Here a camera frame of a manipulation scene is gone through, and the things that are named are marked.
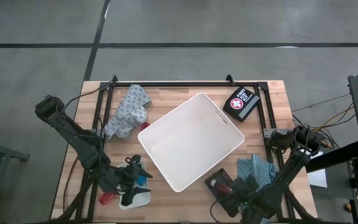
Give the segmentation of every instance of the wooden table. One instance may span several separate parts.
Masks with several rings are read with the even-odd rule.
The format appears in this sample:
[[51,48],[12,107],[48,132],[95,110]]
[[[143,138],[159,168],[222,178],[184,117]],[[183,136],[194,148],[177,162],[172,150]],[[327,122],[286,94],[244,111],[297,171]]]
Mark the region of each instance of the wooden table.
[[[81,94],[97,89],[99,84],[100,82],[84,82]],[[277,127],[292,128],[294,124],[284,82],[268,81],[268,86]],[[151,104],[146,106],[147,121],[149,123],[155,122],[163,115],[200,92],[207,94],[218,107],[222,108],[224,102],[236,88],[237,87],[226,86],[145,87],[146,92],[152,99]],[[109,114],[111,118],[122,97],[126,94],[126,91],[126,87],[114,87],[112,105]],[[262,103],[265,108],[267,127],[270,127],[269,117],[266,112],[265,97],[263,96],[262,91],[261,94]],[[80,102],[78,103],[75,121],[84,129],[91,129],[97,95],[98,92],[84,96],[80,98]],[[101,111],[104,111],[103,106],[105,105],[106,96],[104,96],[103,100],[104,102]],[[231,120],[246,137],[244,143],[181,193],[176,193],[171,189],[140,145],[137,139],[140,128],[132,130],[131,137],[127,141],[117,137],[113,137],[111,141],[106,141],[104,150],[114,166],[123,164],[125,157],[131,157],[134,154],[140,154],[142,156],[142,160],[146,163],[147,171],[154,177],[153,179],[149,179],[150,188],[152,190],[151,201],[146,206],[129,210],[121,210],[119,208],[118,197],[110,201],[107,205],[101,205],[99,202],[96,202],[94,222],[213,222],[213,219],[209,215],[209,207],[215,199],[204,184],[205,178],[223,167],[234,179],[237,177],[236,162],[238,159],[251,158],[252,154],[258,154],[261,158],[266,158],[257,109],[253,110],[243,123],[234,119]],[[53,206],[52,218],[56,218],[62,214],[63,191],[75,158],[76,152],[69,146]],[[288,153],[284,155],[284,159],[286,160],[287,158]],[[79,191],[82,175],[83,168],[78,162],[73,170],[73,175],[67,189],[66,207]],[[317,217],[305,169],[302,169],[296,179],[291,183],[290,189],[306,210]],[[101,194],[102,191],[99,189],[97,198]],[[88,193],[85,200],[86,202],[89,200],[89,196],[90,194]],[[84,206],[84,216],[86,216],[86,211],[88,211],[87,203],[85,203]],[[221,222],[239,222],[241,219],[240,215],[235,218],[229,217],[220,205],[216,205],[213,208],[213,213]]]

